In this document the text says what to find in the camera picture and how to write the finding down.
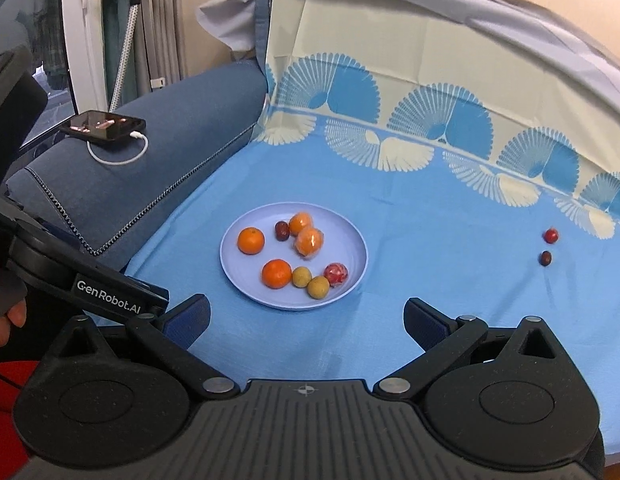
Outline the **person's hand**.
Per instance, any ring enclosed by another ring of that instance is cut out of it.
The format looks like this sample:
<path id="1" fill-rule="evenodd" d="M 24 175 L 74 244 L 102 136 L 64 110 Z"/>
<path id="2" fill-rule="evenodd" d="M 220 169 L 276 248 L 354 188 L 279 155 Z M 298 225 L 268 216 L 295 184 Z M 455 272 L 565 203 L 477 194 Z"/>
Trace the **person's hand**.
<path id="1" fill-rule="evenodd" d="M 21 328 L 27 319 L 26 300 L 14 304 L 8 311 L 0 316 L 0 348 L 7 344 L 13 327 Z"/>

